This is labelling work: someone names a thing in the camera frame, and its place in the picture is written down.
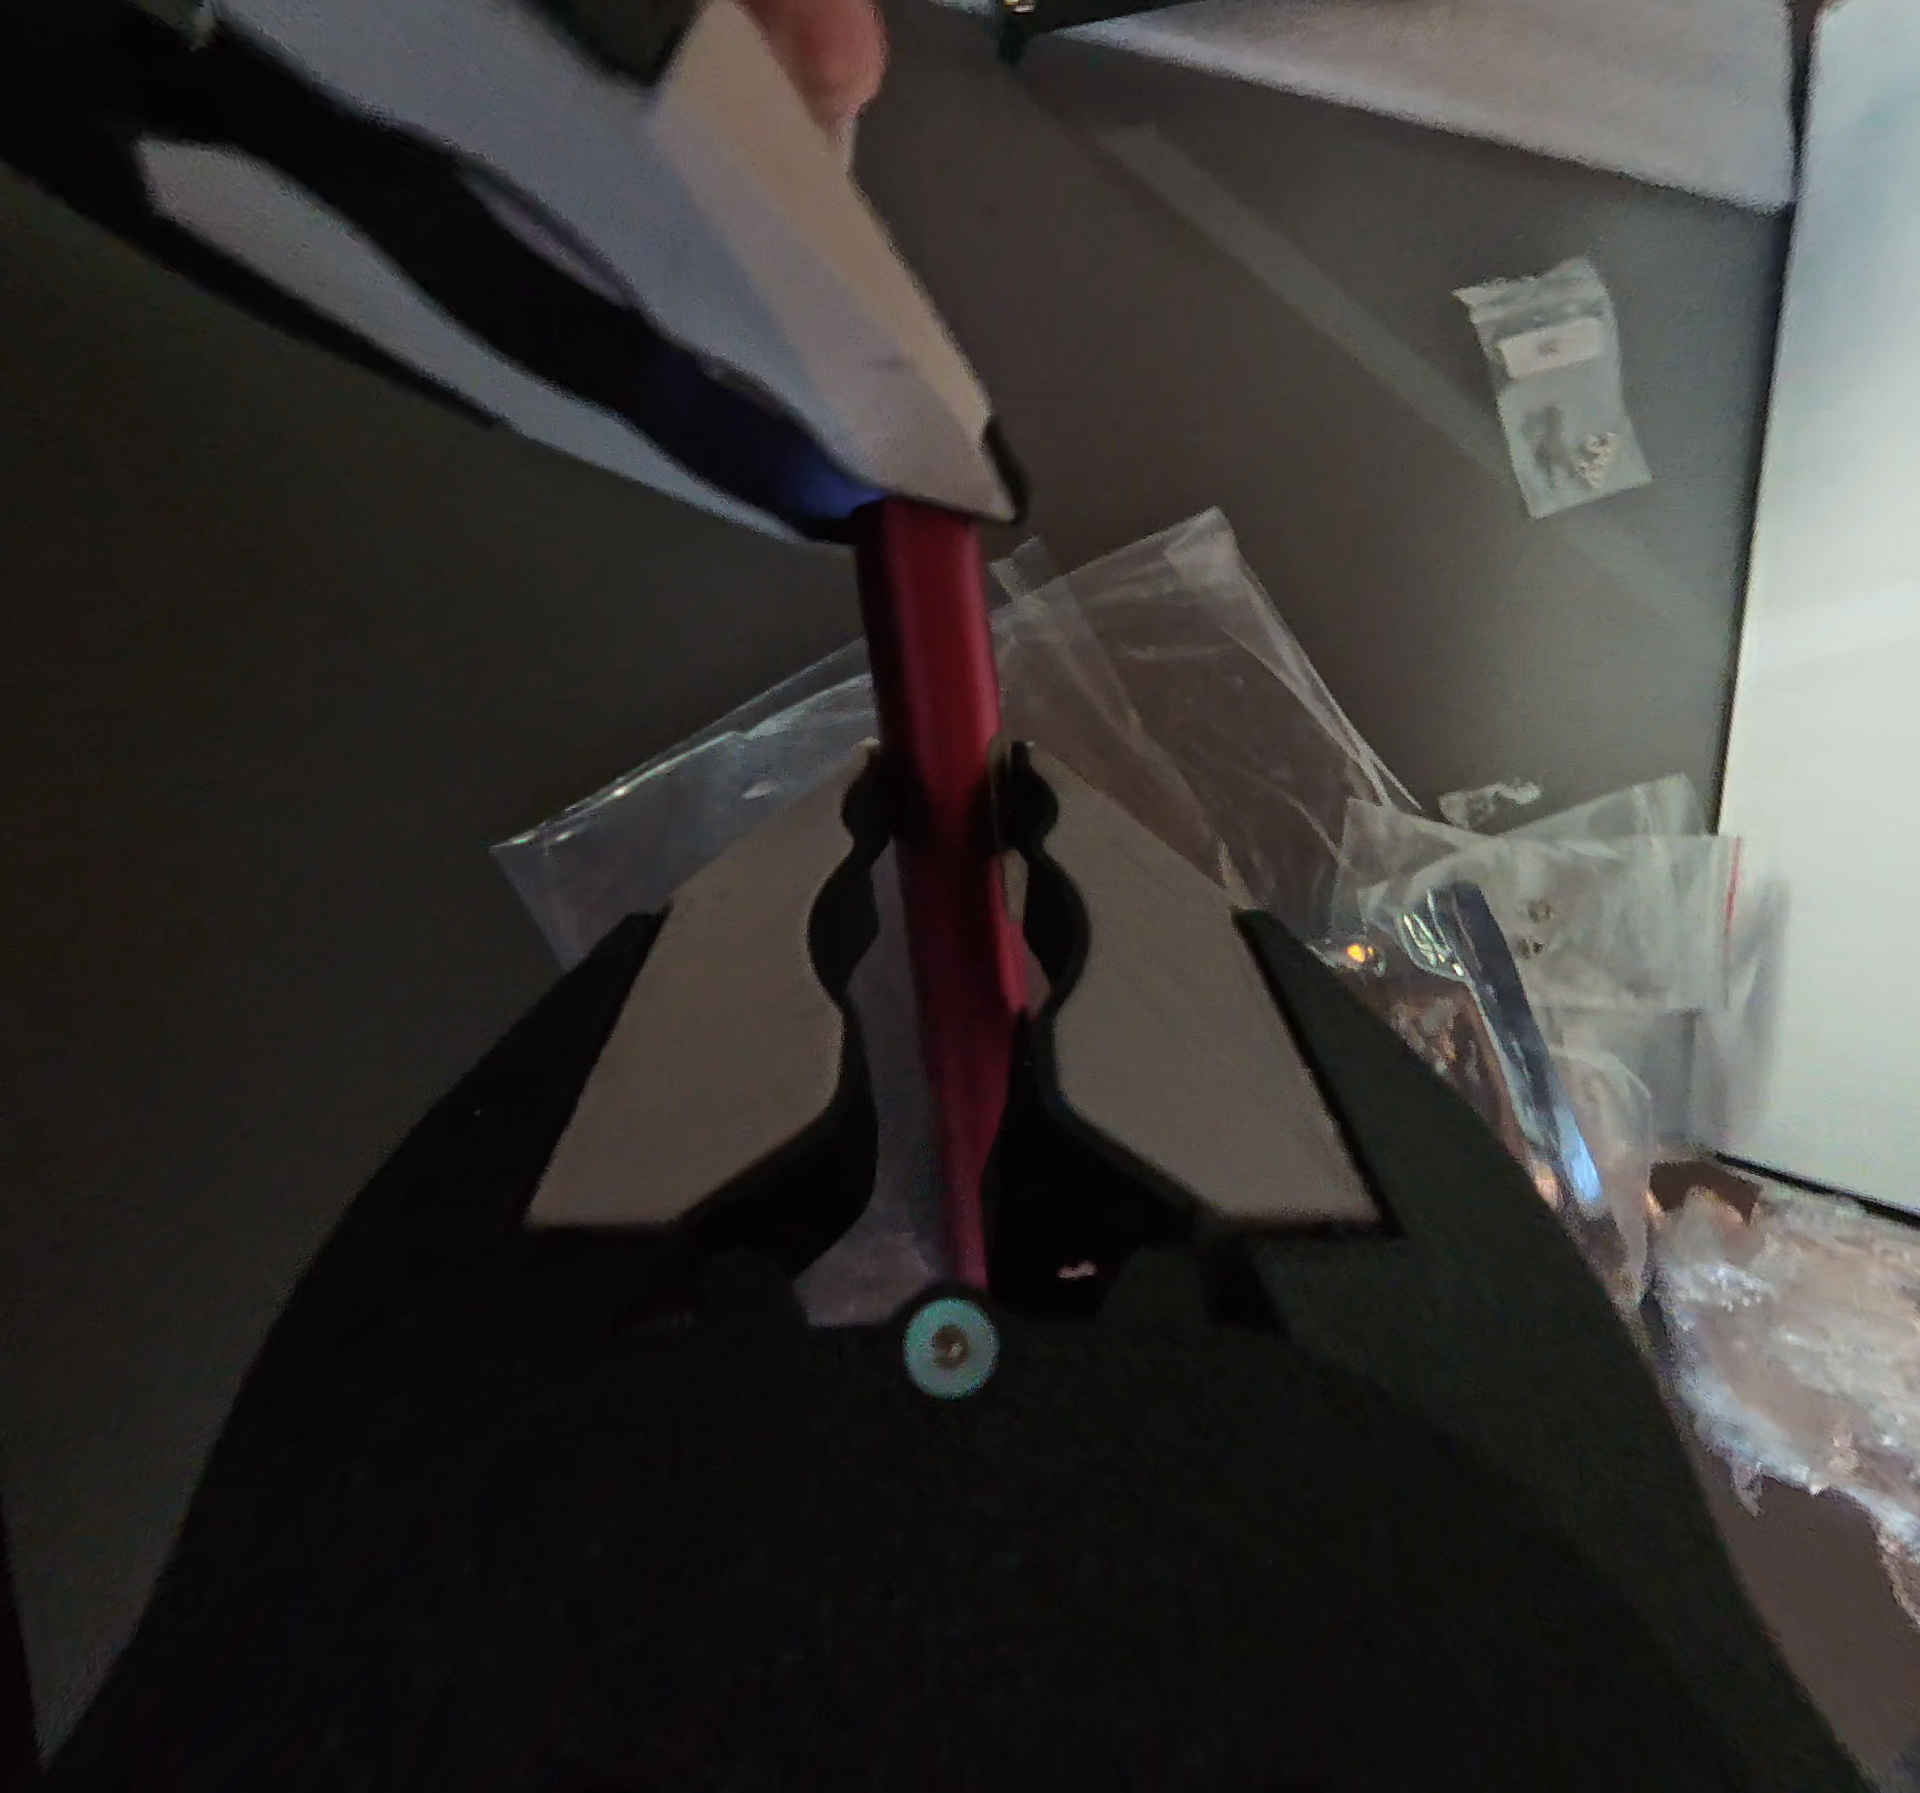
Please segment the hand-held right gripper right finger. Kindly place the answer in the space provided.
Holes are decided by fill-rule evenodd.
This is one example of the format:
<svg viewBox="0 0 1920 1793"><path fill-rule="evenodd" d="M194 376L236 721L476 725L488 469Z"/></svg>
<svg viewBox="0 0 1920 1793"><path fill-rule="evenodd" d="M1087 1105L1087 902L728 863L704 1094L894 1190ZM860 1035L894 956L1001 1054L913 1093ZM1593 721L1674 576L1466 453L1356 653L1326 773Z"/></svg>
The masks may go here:
<svg viewBox="0 0 1920 1793"><path fill-rule="evenodd" d="M1236 896L1035 744L1009 746L995 804L1066 1129L1212 1230L1381 1230Z"/></svg>

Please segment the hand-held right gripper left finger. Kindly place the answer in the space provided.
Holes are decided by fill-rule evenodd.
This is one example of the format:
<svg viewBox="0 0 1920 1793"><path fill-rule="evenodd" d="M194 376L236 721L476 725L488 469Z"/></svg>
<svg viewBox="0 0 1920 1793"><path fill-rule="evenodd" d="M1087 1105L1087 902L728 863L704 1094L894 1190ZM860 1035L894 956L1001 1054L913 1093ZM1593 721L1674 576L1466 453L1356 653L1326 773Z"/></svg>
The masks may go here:
<svg viewBox="0 0 1920 1793"><path fill-rule="evenodd" d="M880 937L880 751L684 884L527 1209L532 1228L851 1228L878 1176L853 980Z"/></svg>

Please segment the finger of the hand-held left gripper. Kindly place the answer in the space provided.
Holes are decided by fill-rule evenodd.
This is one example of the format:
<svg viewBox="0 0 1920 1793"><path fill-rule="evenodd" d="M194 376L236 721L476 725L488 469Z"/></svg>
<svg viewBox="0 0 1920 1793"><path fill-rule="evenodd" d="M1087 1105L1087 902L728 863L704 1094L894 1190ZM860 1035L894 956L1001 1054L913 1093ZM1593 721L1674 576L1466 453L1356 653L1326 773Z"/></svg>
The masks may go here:
<svg viewBox="0 0 1920 1793"><path fill-rule="evenodd" d="M663 334L907 501L1015 526L1026 490L949 322L734 0L135 0L480 160Z"/></svg>
<svg viewBox="0 0 1920 1793"><path fill-rule="evenodd" d="M859 530L859 472L663 334L576 232L247 43L6 39L4 162L199 290L470 418L758 530Z"/></svg>

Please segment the red screwdriver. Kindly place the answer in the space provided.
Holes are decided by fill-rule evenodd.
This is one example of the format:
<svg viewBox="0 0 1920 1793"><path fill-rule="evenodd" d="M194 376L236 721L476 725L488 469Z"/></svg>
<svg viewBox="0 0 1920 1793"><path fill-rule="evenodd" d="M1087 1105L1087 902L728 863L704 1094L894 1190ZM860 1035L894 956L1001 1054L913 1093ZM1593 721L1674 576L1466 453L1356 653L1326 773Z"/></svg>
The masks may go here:
<svg viewBox="0 0 1920 1793"><path fill-rule="evenodd" d="M950 1274L983 1292L989 1170L1028 1008L996 829L986 562L971 520L904 501L866 508L854 537Z"/></svg>

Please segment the large clear plastic bag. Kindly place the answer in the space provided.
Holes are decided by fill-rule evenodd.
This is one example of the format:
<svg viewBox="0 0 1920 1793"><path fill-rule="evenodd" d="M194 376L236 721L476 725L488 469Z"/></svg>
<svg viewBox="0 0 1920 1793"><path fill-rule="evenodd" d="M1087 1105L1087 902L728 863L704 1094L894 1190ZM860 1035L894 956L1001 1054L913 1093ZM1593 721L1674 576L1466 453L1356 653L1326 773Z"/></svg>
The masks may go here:
<svg viewBox="0 0 1920 1793"><path fill-rule="evenodd" d="M1413 813L1310 664L1223 511L1060 570L1038 538L989 570L1007 731L1125 806L1244 906L1312 944L1337 925L1354 800ZM878 739L846 645L493 857L563 964L663 906Z"/></svg>

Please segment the clear zip bag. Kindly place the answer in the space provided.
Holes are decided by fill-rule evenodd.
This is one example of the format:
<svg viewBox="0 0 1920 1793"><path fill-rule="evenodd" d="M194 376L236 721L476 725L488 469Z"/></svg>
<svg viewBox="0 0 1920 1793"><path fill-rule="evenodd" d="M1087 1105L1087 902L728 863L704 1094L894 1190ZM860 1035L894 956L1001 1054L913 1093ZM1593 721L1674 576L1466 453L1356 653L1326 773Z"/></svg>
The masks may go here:
<svg viewBox="0 0 1920 1793"><path fill-rule="evenodd" d="M1389 926L1445 887L1484 898L1549 1039L1676 1086L1696 1020L1723 1010L1742 849L1669 775L1502 830L1354 800L1332 884L1339 930Z"/></svg>

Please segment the crumpled bubble wrap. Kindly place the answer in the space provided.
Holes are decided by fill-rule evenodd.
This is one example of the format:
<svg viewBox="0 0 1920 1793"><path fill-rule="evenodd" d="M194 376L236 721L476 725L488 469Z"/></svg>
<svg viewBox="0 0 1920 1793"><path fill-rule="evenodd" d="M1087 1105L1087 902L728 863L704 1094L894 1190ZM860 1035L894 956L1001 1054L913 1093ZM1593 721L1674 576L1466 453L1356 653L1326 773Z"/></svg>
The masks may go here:
<svg viewBox="0 0 1920 1793"><path fill-rule="evenodd" d="M1651 1281L1671 1384L1740 1496L1836 1496L1914 1582L1916 1226L1789 1184L1739 1204L1692 1182L1652 1224Z"/></svg>

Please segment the small clear screw bag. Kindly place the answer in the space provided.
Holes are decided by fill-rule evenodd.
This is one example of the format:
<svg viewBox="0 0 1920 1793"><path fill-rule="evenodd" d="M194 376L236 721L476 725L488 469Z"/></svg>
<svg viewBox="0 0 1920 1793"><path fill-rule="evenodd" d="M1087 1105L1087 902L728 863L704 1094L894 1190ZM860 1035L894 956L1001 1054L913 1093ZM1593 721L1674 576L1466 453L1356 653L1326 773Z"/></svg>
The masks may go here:
<svg viewBox="0 0 1920 1793"><path fill-rule="evenodd" d="M1459 289L1526 512L1549 519L1652 483L1621 365L1615 299L1585 256Z"/></svg>

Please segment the white box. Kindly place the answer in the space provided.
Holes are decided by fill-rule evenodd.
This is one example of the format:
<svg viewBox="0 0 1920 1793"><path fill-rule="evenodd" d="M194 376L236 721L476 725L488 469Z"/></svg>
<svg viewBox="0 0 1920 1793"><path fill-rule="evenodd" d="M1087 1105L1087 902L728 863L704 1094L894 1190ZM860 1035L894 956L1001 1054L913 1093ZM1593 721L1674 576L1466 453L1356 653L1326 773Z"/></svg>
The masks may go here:
<svg viewBox="0 0 1920 1793"><path fill-rule="evenodd" d="M1811 57L1721 826L1784 890L1742 1161L1919 1202L1919 0Z"/></svg>

